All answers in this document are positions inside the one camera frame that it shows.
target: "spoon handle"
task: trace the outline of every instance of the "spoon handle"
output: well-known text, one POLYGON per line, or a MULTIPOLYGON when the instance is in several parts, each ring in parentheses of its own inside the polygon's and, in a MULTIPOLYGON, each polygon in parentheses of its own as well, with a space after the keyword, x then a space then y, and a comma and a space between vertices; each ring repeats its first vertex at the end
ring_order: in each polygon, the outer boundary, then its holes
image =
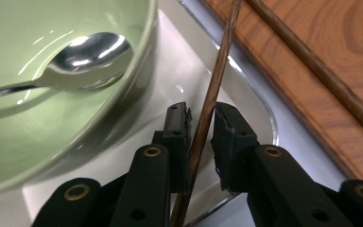
POLYGON ((0 87, 0 97, 6 96, 12 93, 22 92, 28 89, 38 88, 39 86, 33 83, 33 81, 26 81, 17 84, 11 84, 5 87, 0 87))

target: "wooden stick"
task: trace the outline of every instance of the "wooden stick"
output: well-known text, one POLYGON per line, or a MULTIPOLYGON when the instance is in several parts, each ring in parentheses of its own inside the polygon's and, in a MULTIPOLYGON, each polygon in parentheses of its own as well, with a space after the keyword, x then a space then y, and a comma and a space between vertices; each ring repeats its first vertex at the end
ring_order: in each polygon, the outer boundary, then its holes
POLYGON ((246 0, 363 127, 363 100, 311 51, 261 0, 246 0))
POLYGON ((176 198, 170 220, 170 226, 172 227, 182 227, 184 224, 185 215, 187 214, 188 204, 190 202, 191 193, 193 191, 194 182, 196 181, 197 171, 199 169, 199 160, 208 136, 208 130, 216 105, 217 94, 219 93, 223 72, 225 70, 229 51, 232 45, 233 30, 237 22, 240 5, 241 0, 233 1, 229 21, 223 34, 222 42, 216 58, 214 72, 208 86, 202 111, 199 116, 199 124, 197 125, 196 134, 194 135, 193 144, 191 146, 189 157, 191 188, 188 194, 179 194, 176 198))

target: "white plate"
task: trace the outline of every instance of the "white plate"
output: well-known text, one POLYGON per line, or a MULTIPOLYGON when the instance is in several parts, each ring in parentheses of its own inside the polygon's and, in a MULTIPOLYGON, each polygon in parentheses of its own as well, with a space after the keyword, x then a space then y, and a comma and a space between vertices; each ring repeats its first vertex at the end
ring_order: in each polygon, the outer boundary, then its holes
MULTIPOLYGON (((169 105, 187 102, 193 111, 194 132, 215 63, 216 47, 179 3, 164 0, 160 1, 159 7, 160 30, 154 90, 130 137, 84 166, 62 174, 45 173, 23 188, 1 194, 0 226, 29 225, 53 191, 68 180, 85 177, 105 184, 126 173, 135 150, 149 144, 153 132, 163 128, 169 105)), ((257 97, 236 68, 230 65, 227 66, 218 100, 240 110, 258 134, 260 143, 273 143, 274 130, 267 105, 257 97)), ((201 158, 186 222, 229 197, 229 193, 220 191, 213 152, 208 144, 201 158)))

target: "metal spoon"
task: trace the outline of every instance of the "metal spoon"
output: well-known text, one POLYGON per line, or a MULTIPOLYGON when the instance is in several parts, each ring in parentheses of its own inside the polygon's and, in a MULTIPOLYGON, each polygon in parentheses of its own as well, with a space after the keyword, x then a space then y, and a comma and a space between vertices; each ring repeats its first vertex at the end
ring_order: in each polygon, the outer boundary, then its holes
POLYGON ((33 88, 75 91, 99 88, 120 79, 133 56, 124 36, 100 32, 68 44, 32 81, 0 87, 0 96, 33 88))

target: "green bowl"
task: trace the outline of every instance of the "green bowl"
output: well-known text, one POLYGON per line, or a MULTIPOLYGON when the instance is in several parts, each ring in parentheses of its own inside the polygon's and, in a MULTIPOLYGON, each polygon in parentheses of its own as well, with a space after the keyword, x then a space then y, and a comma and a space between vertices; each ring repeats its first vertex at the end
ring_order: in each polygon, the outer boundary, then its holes
POLYGON ((124 136, 148 87, 156 41, 155 0, 0 1, 0 86, 32 80, 76 37, 124 35, 134 52, 125 75, 88 92, 41 88, 0 97, 0 191, 63 157, 124 136))

